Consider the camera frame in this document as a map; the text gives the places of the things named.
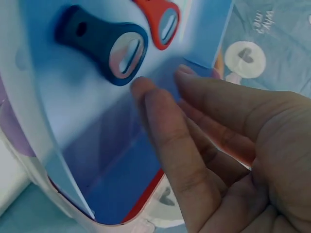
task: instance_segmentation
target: skin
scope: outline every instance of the skin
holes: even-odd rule
[[[175,80],[178,104],[147,78],[132,93],[189,233],[310,233],[311,100],[186,66]]]

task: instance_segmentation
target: blue plastic surface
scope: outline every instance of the blue plastic surface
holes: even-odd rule
[[[79,4],[106,21],[136,23],[152,41],[150,29],[141,10],[130,0],[20,1],[36,81],[55,138],[96,219],[117,224],[136,204],[160,165],[142,134],[129,85],[112,85],[84,55],[55,43],[55,25],[68,4]],[[188,64],[209,76],[231,8],[231,0],[194,0],[189,20],[181,22],[167,50],[159,51],[149,43],[137,76],[150,77],[176,98],[173,72],[179,64]],[[53,158],[49,161],[46,168],[57,173],[60,164]],[[61,190],[62,186],[67,188],[61,177],[54,178]]]

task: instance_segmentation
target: handle hole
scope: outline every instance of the handle hole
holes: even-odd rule
[[[78,37],[81,37],[86,33],[86,31],[87,31],[87,24],[85,22],[81,22],[79,23],[78,28],[76,30],[76,35]]]
[[[165,28],[162,31],[161,39],[167,40],[169,35],[171,34],[172,30],[174,30],[174,23],[177,20],[175,15],[170,16],[169,20],[167,21],[167,24]]]

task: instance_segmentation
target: knuckle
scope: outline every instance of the knuckle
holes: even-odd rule
[[[191,193],[196,191],[198,187],[207,185],[208,177],[209,172],[207,168],[199,169],[182,178],[180,185],[177,185],[176,190],[180,194],[189,193],[191,195]]]
[[[159,146],[162,148],[169,147],[188,138],[190,138],[190,133],[188,131],[184,129],[176,129],[164,136],[159,141]]]
[[[221,134],[221,140],[220,140],[220,145],[222,148],[226,148],[230,141],[236,136],[237,134],[228,129],[228,128],[225,128],[225,130],[223,131],[223,133]]]
[[[213,145],[208,144],[201,148],[199,152],[202,155],[205,165],[207,165],[216,158],[219,151]]]

